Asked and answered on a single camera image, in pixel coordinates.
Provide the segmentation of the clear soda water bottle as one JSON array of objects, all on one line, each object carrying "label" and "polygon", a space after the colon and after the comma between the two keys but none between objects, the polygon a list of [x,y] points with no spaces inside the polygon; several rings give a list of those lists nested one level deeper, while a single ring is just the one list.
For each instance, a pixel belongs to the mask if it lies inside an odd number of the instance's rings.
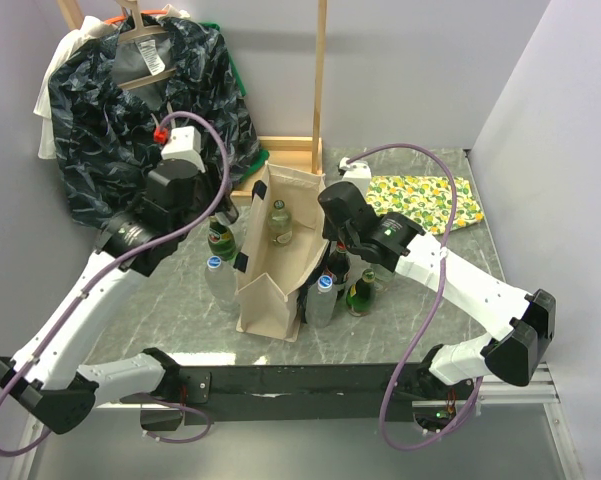
[{"label": "clear soda water bottle", "polygon": [[267,225],[274,245],[287,246],[292,239],[292,214],[283,200],[275,200],[267,216]]}]

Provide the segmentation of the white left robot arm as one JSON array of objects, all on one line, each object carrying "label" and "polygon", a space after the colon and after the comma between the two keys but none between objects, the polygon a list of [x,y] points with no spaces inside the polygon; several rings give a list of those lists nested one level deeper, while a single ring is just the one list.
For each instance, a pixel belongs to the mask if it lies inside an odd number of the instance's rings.
[{"label": "white left robot arm", "polygon": [[18,352],[0,356],[1,396],[58,435],[104,403],[136,394],[177,399],[181,367],[158,348],[102,365],[85,359],[118,306],[193,228],[222,209],[229,185],[226,164],[160,161],[139,197],[107,222],[79,280],[45,325]]}]

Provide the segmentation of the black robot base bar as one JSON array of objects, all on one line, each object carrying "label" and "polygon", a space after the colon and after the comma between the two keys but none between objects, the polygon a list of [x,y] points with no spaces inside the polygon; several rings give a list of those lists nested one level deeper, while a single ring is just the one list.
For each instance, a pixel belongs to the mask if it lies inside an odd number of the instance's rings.
[{"label": "black robot base bar", "polygon": [[391,363],[185,366],[183,399],[218,422],[373,418],[395,369]]}]

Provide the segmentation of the dark cola glass bottle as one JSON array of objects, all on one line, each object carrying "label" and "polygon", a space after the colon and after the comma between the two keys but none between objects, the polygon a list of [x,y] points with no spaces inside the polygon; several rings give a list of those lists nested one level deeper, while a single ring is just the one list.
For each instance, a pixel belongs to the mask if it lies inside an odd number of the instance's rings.
[{"label": "dark cola glass bottle", "polygon": [[337,291],[337,299],[341,299],[345,293],[350,269],[351,261],[346,246],[338,241],[335,250],[329,255],[325,267],[325,273],[332,278],[333,286]]}]

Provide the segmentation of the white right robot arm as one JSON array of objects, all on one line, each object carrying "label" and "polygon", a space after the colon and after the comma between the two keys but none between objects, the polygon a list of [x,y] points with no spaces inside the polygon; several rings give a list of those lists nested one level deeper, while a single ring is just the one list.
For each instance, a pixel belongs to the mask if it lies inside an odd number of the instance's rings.
[{"label": "white right robot arm", "polygon": [[432,289],[466,312],[484,335],[433,348],[418,374],[421,392],[440,398],[454,384],[494,375],[510,385],[528,385],[554,337],[556,300],[543,289],[528,293],[487,274],[444,248],[406,216],[383,216],[359,189],[341,181],[318,196],[325,214],[323,235],[370,264]]}]

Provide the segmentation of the silver red soda can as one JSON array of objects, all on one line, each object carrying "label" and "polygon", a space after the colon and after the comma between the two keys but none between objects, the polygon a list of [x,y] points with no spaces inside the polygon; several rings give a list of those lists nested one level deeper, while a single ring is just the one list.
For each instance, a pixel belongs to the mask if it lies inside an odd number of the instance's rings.
[{"label": "silver red soda can", "polygon": [[239,219],[239,210],[229,195],[225,195],[219,203],[216,217],[225,226],[233,225]]}]

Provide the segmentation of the beige canvas tote bag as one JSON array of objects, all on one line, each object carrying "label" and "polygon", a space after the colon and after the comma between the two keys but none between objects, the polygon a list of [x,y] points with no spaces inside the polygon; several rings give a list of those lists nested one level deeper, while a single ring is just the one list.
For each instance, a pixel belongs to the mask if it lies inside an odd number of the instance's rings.
[{"label": "beige canvas tote bag", "polygon": [[[327,250],[318,203],[324,177],[267,163],[252,188],[246,233],[234,262],[242,333],[294,342],[302,289]],[[290,244],[276,246],[267,217],[281,200],[291,214]]]}]

